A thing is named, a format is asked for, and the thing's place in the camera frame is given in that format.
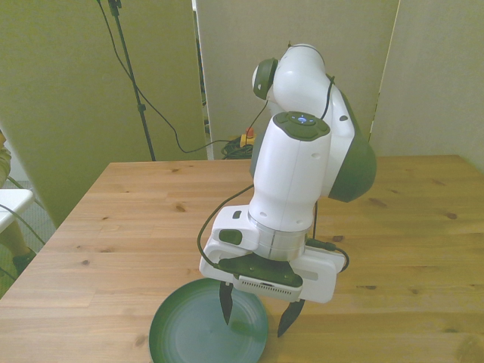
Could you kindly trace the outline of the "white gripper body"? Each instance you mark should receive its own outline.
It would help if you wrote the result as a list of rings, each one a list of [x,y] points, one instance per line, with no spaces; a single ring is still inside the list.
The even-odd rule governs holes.
[[[232,283],[240,291],[287,302],[331,300],[343,257],[313,247],[291,261],[275,261],[230,244],[210,241],[200,259],[203,276]]]

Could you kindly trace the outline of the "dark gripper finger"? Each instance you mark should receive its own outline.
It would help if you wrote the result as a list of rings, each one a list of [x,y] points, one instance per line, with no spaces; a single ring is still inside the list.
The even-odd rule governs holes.
[[[231,312],[233,309],[233,287],[233,284],[228,282],[221,282],[219,286],[219,301],[222,308],[223,318],[227,325],[229,325]]]
[[[290,302],[289,306],[286,308],[281,316],[281,320],[278,325],[277,336],[282,337],[288,328],[296,321],[299,317],[300,312],[303,310],[305,305],[304,299],[299,299],[295,302]]]

